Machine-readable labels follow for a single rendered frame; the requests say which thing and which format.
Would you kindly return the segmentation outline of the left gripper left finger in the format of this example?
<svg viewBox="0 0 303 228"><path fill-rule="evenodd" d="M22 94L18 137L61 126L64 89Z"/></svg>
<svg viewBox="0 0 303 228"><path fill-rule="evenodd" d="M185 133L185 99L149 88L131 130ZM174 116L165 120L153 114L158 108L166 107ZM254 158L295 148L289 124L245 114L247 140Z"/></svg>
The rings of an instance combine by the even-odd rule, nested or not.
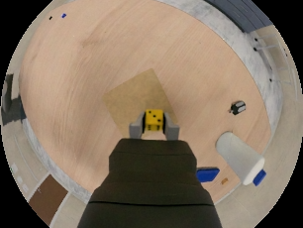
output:
<svg viewBox="0 0 303 228"><path fill-rule="evenodd" d="M135 123L129 123L129 138L140 139L141 138L141 123L143 123L143 133L145 132L145 117L147 117L147 111L141 111L139 118Z"/></svg>

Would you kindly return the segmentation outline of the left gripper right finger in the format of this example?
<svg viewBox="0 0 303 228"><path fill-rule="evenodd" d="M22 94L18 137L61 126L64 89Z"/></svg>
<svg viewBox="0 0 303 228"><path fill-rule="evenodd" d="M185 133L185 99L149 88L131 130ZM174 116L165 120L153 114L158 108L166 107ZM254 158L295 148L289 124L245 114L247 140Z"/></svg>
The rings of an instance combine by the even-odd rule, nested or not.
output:
<svg viewBox="0 0 303 228"><path fill-rule="evenodd" d="M167 141L178 141L179 139L179 125L172 123L170 115L163 113L163 126L162 131Z"/></svg>

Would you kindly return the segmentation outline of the tan mat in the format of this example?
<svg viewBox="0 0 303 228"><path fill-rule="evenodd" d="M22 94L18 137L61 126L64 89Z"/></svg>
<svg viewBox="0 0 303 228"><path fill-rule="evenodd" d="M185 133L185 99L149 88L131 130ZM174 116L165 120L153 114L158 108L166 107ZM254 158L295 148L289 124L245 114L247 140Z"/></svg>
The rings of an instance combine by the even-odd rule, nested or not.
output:
<svg viewBox="0 0 303 228"><path fill-rule="evenodd" d="M101 98L124 138L129 138L129 123L135 123L141 111L147 109L163 110L163 113L170 115L174 125L178 123L167 95L152 68L121 83Z"/></svg>

